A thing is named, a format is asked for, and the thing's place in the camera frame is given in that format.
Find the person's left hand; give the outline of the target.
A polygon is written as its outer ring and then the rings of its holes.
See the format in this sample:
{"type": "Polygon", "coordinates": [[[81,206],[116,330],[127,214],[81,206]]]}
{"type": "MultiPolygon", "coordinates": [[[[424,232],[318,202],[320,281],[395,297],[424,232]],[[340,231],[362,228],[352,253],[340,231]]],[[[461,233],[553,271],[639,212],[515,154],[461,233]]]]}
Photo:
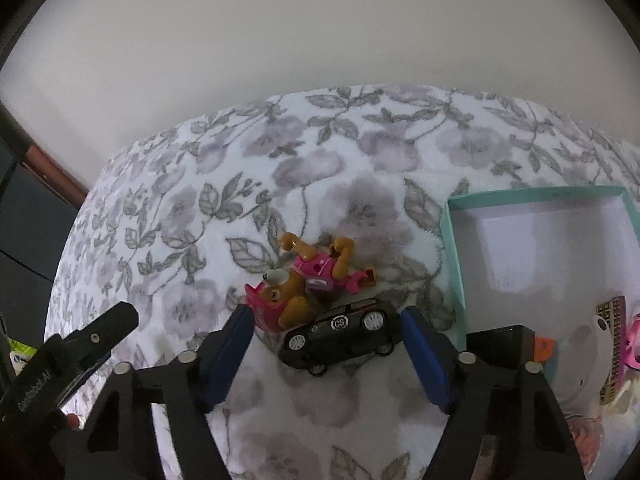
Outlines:
{"type": "Polygon", "coordinates": [[[70,430],[80,429],[80,419],[77,414],[68,413],[65,415],[65,427],[70,430]]]}

